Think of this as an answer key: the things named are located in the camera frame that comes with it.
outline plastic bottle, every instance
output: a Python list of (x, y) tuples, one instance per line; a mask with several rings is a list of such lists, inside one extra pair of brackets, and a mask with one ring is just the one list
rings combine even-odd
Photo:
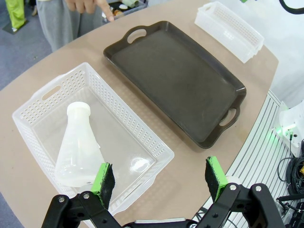
[(67, 127), (55, 167), (63, 185), (81, 187), (93, 183), (104, 161), (90, 126), (90, 106), (74, 102), (67, 107)]

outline dark gray tray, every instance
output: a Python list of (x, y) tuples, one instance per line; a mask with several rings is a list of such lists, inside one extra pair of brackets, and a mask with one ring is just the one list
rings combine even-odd
[[(128, 43), (139, 29), (146, 30), (146, 36)], [(129, 30), (104, 50), (104, 56), (202, 148), (210, 148), (240, 114), (244, 85), (167, 21)], [(233, 108), (233, 119), (220, 126)]]

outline bottle cap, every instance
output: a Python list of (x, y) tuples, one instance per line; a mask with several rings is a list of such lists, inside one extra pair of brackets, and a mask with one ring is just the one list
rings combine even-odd
[(88, 115), (91, 114), (91, 108), (90, 106), (87, 104), (87, 103), (84, 103), (84, 102), (73, 102), (71, 103), (68, 107), (67, 107), (67, 110), (66, 110), (66, 114), (69, 115), (69, 113), (71, 111), (74, 111), (75, 109), (85, 109), (88, 113)]

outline table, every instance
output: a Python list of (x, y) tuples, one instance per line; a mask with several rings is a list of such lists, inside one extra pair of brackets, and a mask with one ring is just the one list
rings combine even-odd
[[(243, 64), (197, 27), (197, 8), (205, 3), (207, 0), (173, 0), (107, 24), (49, 55), (0, 91), (0, 191), (25, 227), (41, 226), (57, 192), (26, 147), (11, 115), (47, 82), (82, 62), (88, 62), (175, 153), (151, 188), (130, 208), (115, 215), (118, 222), (123, 225), (136, 219), (190, 219), (205, 202), (209, 197), (204, 180), (205, 159), (215, 155), (223, 170), (228, 170), (256, 121), (278, 65), (266, 47)], [(103, 56), (104, 48), (121, 39), (130, 28), (160, 20), (173, 23), (201, 44), (247, 88), (239, 119), (210, 149), (195, 145)]]

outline blue carpet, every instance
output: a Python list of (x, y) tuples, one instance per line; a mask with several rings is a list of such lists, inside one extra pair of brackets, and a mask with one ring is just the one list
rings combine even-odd
[(28, 23), (12, 35), (2, 28), (10, 22), (5, 1), (0, 0), (0, 90), (35, 63), (51, 53), (38, 16), (31, 16), (30, 7), (25, 7)]
[(0, 227), (23, 228), (0, 193)]

